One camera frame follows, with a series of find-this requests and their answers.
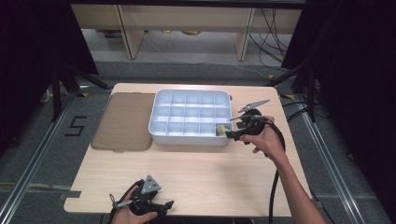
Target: human arm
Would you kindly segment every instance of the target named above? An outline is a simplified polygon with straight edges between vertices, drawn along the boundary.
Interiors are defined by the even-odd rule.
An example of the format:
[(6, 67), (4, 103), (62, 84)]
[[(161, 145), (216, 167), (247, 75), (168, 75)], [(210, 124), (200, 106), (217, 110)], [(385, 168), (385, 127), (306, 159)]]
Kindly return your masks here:
[(239, 140), (256, 147), (253, 153), (262, 151), (274, 162), (285, 190), (291, 216), (295, 223), (326, 223), (312, 203), (297, 178), (276, 132), (268, 125), (259, 135), (242, 135)]
[[(131, 191), (129, 191), (129, 193), (123, 200), (123, 202), (128, 201), (128, 199), (131, 198), (132, 193), (136, 189), (137, 189), (137, 186), (135, 186), (133, 189), (131, 189)], [(146, 213), (145, 215), (137, 216), (131, 212), (131, 209), (129, 209), (129, 206), (124, 206), (123, 208), (119, 209), (116, 212), (111, 224), (143, 224), (148, 221), (151, 221), (156, 216), (157, 216), (156, 212), (149, 212), (149, 213)]]

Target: wooden table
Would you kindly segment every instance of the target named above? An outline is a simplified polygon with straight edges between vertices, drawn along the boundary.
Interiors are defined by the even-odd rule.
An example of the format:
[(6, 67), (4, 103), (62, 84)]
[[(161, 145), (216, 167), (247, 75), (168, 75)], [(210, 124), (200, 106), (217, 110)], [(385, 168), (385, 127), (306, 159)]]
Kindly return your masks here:
[[(258, 109), (276, 119), (284, 134), (291, 165), (305, 191), (309, 192), (284, 111), (276, 89), (271, 87), (196, 86), (164, 84), (118, 84), (115, 92), (157, 92), (161, 89), (223, 90), (233, 97), (232, 112), (252, 102), (271, 99)], [(253, 145), (230, 140), (226, 147), (160, 146), (145, 151), (97, 150), (88, 147), (64, 209), (71, 213), (109, 213), (109, 194), (116, 199), (135, 181), (152, 175), (162, 189), (155, 203), (175, 201), (170, 216), (268, 217), (275, 166), (263, 154), (253, 154)], [(289, 217), (290, 210), (280, 181), (277, 185), (275, 217)]]

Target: human hand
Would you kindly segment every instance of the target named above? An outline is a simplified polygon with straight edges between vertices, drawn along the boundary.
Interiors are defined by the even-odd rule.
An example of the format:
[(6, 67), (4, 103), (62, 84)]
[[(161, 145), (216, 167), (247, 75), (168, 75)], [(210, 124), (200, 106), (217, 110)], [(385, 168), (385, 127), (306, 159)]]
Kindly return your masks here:
[[(123, 202), (128, 201), (132, 193), (137, 189), (137, 186), (135, 186), (131, 191), (129, 191), (128, 195), (124, 198)], [(131, 212), (131, 209), (129, 206), (124, 206), (120, 210), (116, 212), (116, 214), (113, 217), (113, 221), (111, 222), (112, 224), (143, 224), (148, 221), (151, 221), (154, 219), (158, 214), (156, 212), (149, 212), (146, 213), (145, 215), (142, 216), (137, 216), (134, 213)]]
[[(273, 117), (264, 116), (265, 118), (275, 121)], [(272, 161), (282, 160), (286, 157), (284, 148), (280, 143), (279, 137), (276, 132), (268, 125), (265, 125), (262, 132), (258, 135), (244, 134), (239, 137), (239, 140), (244, 142), (250, 142), (256, 147), (253, 149), (253, 153), (262, 151), (267, 154)]]

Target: white plastic organizer tray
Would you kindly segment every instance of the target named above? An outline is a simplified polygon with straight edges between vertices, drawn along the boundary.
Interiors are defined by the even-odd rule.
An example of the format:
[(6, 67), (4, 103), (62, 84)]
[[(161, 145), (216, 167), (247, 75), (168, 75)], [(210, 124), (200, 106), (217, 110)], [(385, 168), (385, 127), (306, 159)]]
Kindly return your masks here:
[(232, 130), (231, 117), (226, 91), (161, 90), (148, 130), (157, 144), (226, 146), (229, 139), (219, 136), (217, 128)]

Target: aluminum rail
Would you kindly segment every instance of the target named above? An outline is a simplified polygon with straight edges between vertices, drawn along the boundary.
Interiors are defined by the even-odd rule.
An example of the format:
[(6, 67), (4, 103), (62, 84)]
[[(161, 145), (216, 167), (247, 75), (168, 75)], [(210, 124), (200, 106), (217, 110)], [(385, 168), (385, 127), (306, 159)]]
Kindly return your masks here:
[[(299, 94), (295, 94), (295, 98), (297, 101), (304, 100), (304, 98)], [(337, 165), (335, 164), (334, 159), (332, 158), (332, 153), (327, 148), (318, 130), (317, 124), (315, 122), (312, 122), (311, 118), (309, 118), (307, 113), (303, 113), (303, 118), (306, 127), (308, 128), (312, 138), (314, 139), (320, 157), (323, 159), (326, 170), (329, 173), (329, 176), (332, 180), (332, 183), (334, 184), (335, 189), (337, 190), (340, 200), (346, 209), (346, 213), (349, 216), (351, 223), (366, 223), (361, 214), (361, 210), (358, 207), (358, 204), (356, 203), (351, 191), (347, 186), (346, 181), (342, 177)]]
[(35, 176), (38, 167), (41, 162), (44, 160), (47, 151), (50, 148), (50, 144), (52, 143), (55, 134), (58, 132), (59, 127), (61, 126), (64, 117), (67, 113), (67, 109), (76, 98), (76, 93), (68, 93), (64, 101), (64, 109), (62, 113), (58, 116), (58, 118), (51, 123), (49, 129), (46, 132), (43, 140), (35, 151), (35, 155), (33, 155), (32, 159), (29, 161), (29, 164), (26, 166), (23, 174), (15, 185), (14, 189), (11, 191), (5, 203), (3, 203), (0, 210), (0, 221), (2, 224), (7, 224), (14, 216), (23, 195), (26, 190), (29, 188), (29, 184)]

